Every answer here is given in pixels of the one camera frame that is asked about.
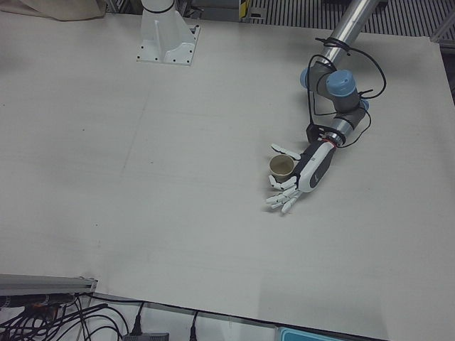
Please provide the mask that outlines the robot hand black white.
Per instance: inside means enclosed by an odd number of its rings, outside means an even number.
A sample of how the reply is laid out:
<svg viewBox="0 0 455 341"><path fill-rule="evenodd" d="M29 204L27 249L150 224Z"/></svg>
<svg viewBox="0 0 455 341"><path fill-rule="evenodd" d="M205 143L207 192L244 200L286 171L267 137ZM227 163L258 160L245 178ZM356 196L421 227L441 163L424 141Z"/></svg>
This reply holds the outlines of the robot hand black white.
<svg viewBox="0 0 455 341"><path fill-rule="evenodd" d="M296 161L288 180L279 183L273 175L269 175L270 185L279 192L265 202L272 209L280 207L281 213L286 214L302 194L310 193L316 188L329 169L337 147L327 139L314 141L300 154L276 144L271 147L280 155Z"/></svg>

